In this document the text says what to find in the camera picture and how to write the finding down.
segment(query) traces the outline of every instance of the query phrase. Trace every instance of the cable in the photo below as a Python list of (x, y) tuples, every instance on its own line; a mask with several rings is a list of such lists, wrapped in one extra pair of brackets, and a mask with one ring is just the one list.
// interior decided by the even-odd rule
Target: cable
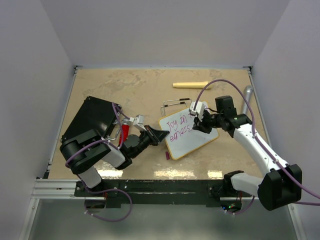
[[(259, 140), (258, 136), (255, 134), (255, 116), (254, 116), (254, 112), (252, 111), (252, 108), (250, 107), (250, 104), (249, 102), (247, 101), (247, 99), (245, 98), (244, 94), (241, 92), (241, 90), (231, 81), (229, 80), (226, 80), (226, 79), (216, 79), (216, 80), (212, 80), (211, 82), (209, 82), (207, 85), (204, 86), (204, 88), (200, 91), (195, 103), (194, 103), (194, 108), (193, 110), (196, 110), (196, 107), (197, 107), (197, 104), (198, 104), (198, 101), (200, 99), (200, 96), (202, 95), (202, 93), (205, 91), (205, 89), (210, 86), (211, 84), (213, 83), (216, 83), (216, 82), (225, 82), (225, 83), (228, 83), (230, 85), (232, 85), (238, 92), (239, 94), (241, 95), (241, 97), (243, 98), (245, 104), (247, 105), (248, 109), (249, 109), (249, 112), (251, 114), (251, 118), (252, 118), (252, 133), (253, 133), (253, 136), (254, 136), (254, 139), (258, 142), (258, 144), (263, 148), (263, 150), (271, 157), (271, 159), (273, 160), (273, 162), (275, 164), (277, 164), (279, 166), (279, 168), (298, 186), (300, 187), (301, 189), (303, 189), (304, 191), (306, 191), (308, 194), (314, 196), (315, 198), (317, 199), (320, 199), (320, 195), (313, 192), (312, 190), (308, 189), (307, 187), (303, 186), (300, 182), (298, 182), (280, 163), (279, 161), (276, 159), (275, 156), (272, 155), (272, 153), (266, 148), (266, 146)], [(318, 206), (318, 203), (315, 203), (315, 202), (303, 202), (304, 205), (311, 205), (311, 206)]]
[(84, 209), (85, 209), (84, 213), (85, 214), (88, 213), (92, 217), (95, 217), (97, 219), (100, 219), (100, 220), (103, 220), (103, 221), (106, 221), (106, 222), (120, 222), (120, 221), (124, 220), (125, 218), (127, 218), (130, 215), (130, 213), (132, 211), (132, 208), (133, 208), (133, 203), (132, 203), (132, 199), (131, 199), (131, 197), (130, 197), (130, 195), (128, 193), (126, 193), (125, 191), (123, 191), (121, 189), (117, 189), (117, 188), (106, 189), (106, 190), (102, 190), (102, 191), (91, 191), (88, 188), (88, 186), (86, 185), (86, 183), (80, 178), (80, 176), (78, 176), (78, 178), (81, 180), (85, 190), (90, 194), (103, 194), (103, 193), (108, 193), (108, 192), (120, 192), (120, 193), (123, 193), (129, 199), (129, 202), (130, 202), (129, 211), (123, 217), (120, 217), (118, 219), (110, 219), (110, 218), (106, 218), (106, 217), (102, 217), (102, 216), (98, 216), (96, 214), (93, 214), (92, 212), (89, 212), (86, 204), (84, 204)]
[(124, 130), (122, 129), (122, 124), (121, 124), (120, 118), (119, 118), (117, 110), (116, 110), (117, 105), (115, 105), (114, 102), (112, 102), (111, 104), (112, 104), (112, 108), (113, 108), (113, 111), (114, 111), (114, 114), (115, 114), (115, 118), (119, 123), (119, 128), (120, 128), (120, 131), (121, 131), (121, 142), (120, 142), (120, 144), (118, 146), (118, 149), (120, 149), (122, 147), (122, 144), (124, 143), (125, 134), (124, 134)]
[(125, 115), (123, 112), (122, 112), (122, 110), (118, 107), (118, 105), (114, 105), (115, 106), (115, 108), (118, 110), (118, 112), (120, 113), (120, 114), (122, 114), (122, 116), (124, 116), (126, 119), (130, 119), (130, 117), (128, 117), (127, 115)]
[[(112, 104), (112, 109), (113, 109), (113, 112), (115, 114), (115, 118), (116, 120), (118, 121), (119, 123), (119, 127), (120, 127), (120, 131), (121, 131), (121, 135), (124, 136), (124, 131), (122, 129), (122, 125), (121, 125), (121, 122), (120, 122), (120, 119), (119, 119), (119, 116), (118, 116), (118, 113), (117, 113), (117, 110), (116, 110), (116, 107), (118, 107), (117, 105), (115, 105), (114, 102), (111, 103)], [(122, 147), (122, 144), (123, 144), (123, 137), (122, 137), (122, 141), (120, 143), (120, 145), (118, 147), (116, 147), (115, 145), (113, 145), (109, 140), (105, 140), (105, 139), (101, 139), (101, 140), (97, 140), (97, 141), (94, 141), (86, 146), (84, 146), (83, 148), (81, 148), (79, 151), (77, 151), (75, 154), (73, 154), (66, 162), (65, 162), (65, 166), (67, 168), (69, 168), (69, 163), (76, 157), (78, 156), (79, 154), (81, 154), (82, 152), (84, 152), (85, 150), (87, 150), (88, 148), (91, 148), (93, 147), (94, 145), (97, 145), (97, 144), (100, 144), (100, 143), (105, 143), (105, 144), (108, 144), (110, 145), (111, 147), (113, 147), (114, 149), (116, 149), (117, 151)]]
[(252, 199), (250, 201), (250, 203), (244, 208), (244, 209), (241, 209), (240, 211), (236, 211), (236, 212), (229, 212), (229, 211), (224, 211), (225, 213), (227, 214), (230, 214), (230, 215), (238, 215), (238, 214), (242, 214), (243, 212), (245, 212), (246, 210), (248, 210), (248, 208), (251, 207), (251, 205), (254, 203), (254, 200), (255, 200), (255, 196), (252, 196)]
[(111, 142), (109, 142), (108, 140), (105, 140), (105, 139), (101, 139), (101, 140), (98, 140), (98, 141), (94, 141), (86, 146), (84, 146), (83, 148), (81, 148), (79, 151), (77, 151), (75, 154), (73, 154), (71, 157), (69, 157), (69, 159), (65, 162), (65, 166), (67, 168), (69, 168), (69, 163), (76, 157), (78, 156), (79, 154), (81, 154), (82, 152), (84, 152), (85, 150), (87, 150), (88, 148), (91, 148), (92, 146), (94, 145), (97, 145), (97, 144), (100, 144), (100, 143), (105, 143), (105, 144), (108, 144), (110, 145), (111, 147), (113, 147), (114, 149), (118, 150), (118, 148), (113, 145)]
[(216, 110), (213, 110), (213, 109), (211, 109), (210, 107), (206, 107), (204, 110), (207, 110), (207, 109), (209, 109), (211, 112), (217, 113)]
[(309, 206), (320, 206), (320, 203), (318, 203), (318, 202), (308, 202), (308, 201), (297, 201), (294, 204), (309, 205)]
[(238, 201), (238, 198), (239, 198), (239, 201), (241, 202), (242, 201), (242, 191), (239, 191), (238, 196), (236, 196), (235, 201)]

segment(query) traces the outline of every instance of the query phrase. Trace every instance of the silver cylinder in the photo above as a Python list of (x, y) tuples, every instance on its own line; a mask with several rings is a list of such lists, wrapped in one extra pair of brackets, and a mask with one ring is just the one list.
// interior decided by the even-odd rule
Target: silver cylinder
[[(253, 92), (254, 92), (254, 88), (251, 85), (246, 86), (244, 89), (243, 94), (244, 94), (245, 99), (248, 101), (248, 103), (250, 103), (251, 95)], [(241, 113), (247, 114), (247, 112), (248, 112), (248, 106), (247, 106), (246, 102), (243, 101)]]

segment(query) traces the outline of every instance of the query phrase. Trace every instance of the white enclosure wall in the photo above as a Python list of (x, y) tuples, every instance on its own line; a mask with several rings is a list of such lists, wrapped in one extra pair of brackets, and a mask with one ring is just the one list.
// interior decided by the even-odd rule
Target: white enclosure wall
[(289, 0), (41, 0), (72, 63), (252, 66)]
[[(320, 2), (291, 0), (253, 67), (273, 148), (299, 164), (320, 193)], [(317, 201), (303, 192), (305, 201)], [(299, 206), (309, 240), (319, 239), (320, 208)]]
[(39, 0), (0, 1), (0, 73), (0, 239), (16, 240), (72, 82), (72, 64)]

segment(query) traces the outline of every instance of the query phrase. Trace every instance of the beige table surface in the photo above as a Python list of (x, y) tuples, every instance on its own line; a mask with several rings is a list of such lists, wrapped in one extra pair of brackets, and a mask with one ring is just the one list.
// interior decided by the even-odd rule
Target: beige table surface
[[(195, 100), (200, 92), (200, 89), (173, 88), (172, 83), (203, 82), (218, 78), (232, 81), (242, 91), (251, 84), (248, 72), (244, 69), (79, 69), (59, 137), (66, 131), (87, 96), (121, 104), (126, 115), (144, 115), (145, 125), (160, 129), (158, 120), (161, 118), (160, 106), (163, 101), (179, 98)], [(240, 112), (243, 100), (225, 82), (214, 83), (200, 100), (207, 101), (215, 109), (215, 98), (225, 95), (232, 96)], [(255, 114), (256, 128), (266, 139), (254, 96), (250, 104)], [(181, 105), (168, 107), (166, 114), (179, 109)], [(261, 177), (257, 165), (242, 146), (223, 130), (219, 129), (218, 132), (218, 139), (178, 160), (166, 160), (165, 152), (168, 149), (163, 141), (159, 146), (149, 146), (124, 170), (116, 170), (103, 161), (99, 161), (95, 167), (104, 179), (221, 179), (224, 174), (235, 170)], [(129, 134), (139, 135), (139, 131), (131, 127)], [(49, 179), (76, 179), (65, 167), (60, 145), (59, 142), (55, 149)]]

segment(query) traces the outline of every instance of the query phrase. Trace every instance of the whiteboard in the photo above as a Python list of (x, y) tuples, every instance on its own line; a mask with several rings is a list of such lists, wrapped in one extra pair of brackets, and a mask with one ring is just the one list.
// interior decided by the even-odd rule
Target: whiteboard
[(170, 131), (170, 134), (165, 138), (165, 143), (173, 160), (177, 160), (219, 137), (215, 128), (210, 134), (193, 130), (194, 118), (189, 114), (189, 108), (186, 108), (159, 119), (160, 128)]

